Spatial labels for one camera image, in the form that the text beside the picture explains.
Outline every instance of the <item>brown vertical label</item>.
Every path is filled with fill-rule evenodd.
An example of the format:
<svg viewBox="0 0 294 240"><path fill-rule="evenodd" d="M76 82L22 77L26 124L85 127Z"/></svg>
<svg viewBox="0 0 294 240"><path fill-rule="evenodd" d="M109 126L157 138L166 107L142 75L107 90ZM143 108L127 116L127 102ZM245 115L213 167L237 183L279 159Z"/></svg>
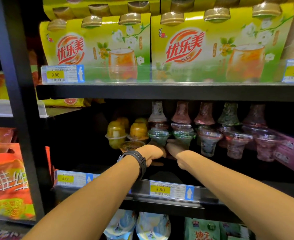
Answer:
<svg viewBox="0 0 294 240"><path fill-rule="evenodd" d="M142 36L139 37L139 49L142 50Z"/></svg>
<svg viewBox="0 0 294 240"><path fill-rule="evenodd" d="M216 57L217 43L213 44L213 57Z"/></svg>
<svg viewBox="0 0 294 240"><path fill-rule="evenodd" d="M277 30L276 33L275 33L275 37L274 37L274 41L272 43L272 46L275 46L277 44L279 33L280 33L280 31Z"/></svg>
<svg viewBox="0 0 294 240"><path fill-rule="evenodd" d="M97 55L96 55L96 48L93 48L93 57L95 58L95 60L97 60Z"/></svg>

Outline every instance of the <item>black watch strap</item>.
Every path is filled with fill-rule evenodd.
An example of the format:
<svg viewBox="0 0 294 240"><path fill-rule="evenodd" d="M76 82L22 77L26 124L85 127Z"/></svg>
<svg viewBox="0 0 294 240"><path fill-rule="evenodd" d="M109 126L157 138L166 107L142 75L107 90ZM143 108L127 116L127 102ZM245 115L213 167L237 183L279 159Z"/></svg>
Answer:
<svg viewBox="0 0 294 240"><path fill-rule="evenodd" d="M147 165L146 165L146 159L137 151L127 151L124 152L117 161L120 161L124 156L126 155L130 155L133 156L134 158L136 158L136 160L138 161L139 165L140 165L140 169L139 169L139 176L138 179L141 179L147 169Z"/></svg>

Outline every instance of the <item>right arm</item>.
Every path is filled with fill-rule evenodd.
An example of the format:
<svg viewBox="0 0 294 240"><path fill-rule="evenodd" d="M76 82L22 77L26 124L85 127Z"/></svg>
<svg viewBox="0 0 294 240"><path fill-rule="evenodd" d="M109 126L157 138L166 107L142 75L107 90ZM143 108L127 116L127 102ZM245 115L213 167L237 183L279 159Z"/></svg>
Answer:
<svg viewBox="0 0 294 240"><path fill-rule="evenodd" d="M294 239L294 198L174 143L166 148L263 240Z"/></svg>

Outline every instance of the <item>red label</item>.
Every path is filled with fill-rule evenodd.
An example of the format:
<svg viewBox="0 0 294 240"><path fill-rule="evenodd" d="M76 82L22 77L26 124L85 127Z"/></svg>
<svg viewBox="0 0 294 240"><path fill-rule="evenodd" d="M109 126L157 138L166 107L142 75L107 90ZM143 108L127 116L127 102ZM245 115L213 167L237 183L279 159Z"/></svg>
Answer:
<svg viewBox="0 0 294 240"><path fill-rule="evenodd" d="M205 32L187 29L177 33L167 44L165 62L190 62L202 51Z"/></svg>
<svg viewBox="0 0 294 240"><path fill-rule="evenodd" d="M63 37L57 45L58 65L79 64L84 58L84 38L74 35Z"/></svg>

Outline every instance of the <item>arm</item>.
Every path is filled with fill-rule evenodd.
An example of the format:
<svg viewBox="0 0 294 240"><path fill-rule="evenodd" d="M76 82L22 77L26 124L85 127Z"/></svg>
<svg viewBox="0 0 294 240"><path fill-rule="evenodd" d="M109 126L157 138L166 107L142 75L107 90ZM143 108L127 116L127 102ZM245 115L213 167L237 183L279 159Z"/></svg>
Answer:
<svg viewBox="0 0 294 240"><path fill-rule="evenodd" d="M154 145L137 149L146 158L160 158L163 151ZM132 156L102 173L69 196L34 226L23 240L99 239L139 175L139 163Z"/></svg>
<svg viewBox="0 0 294 240"><path fill-rule="evenodd" d="M294 239L294 198L193 151L168 143L169 153L264 240Z"/></svg>

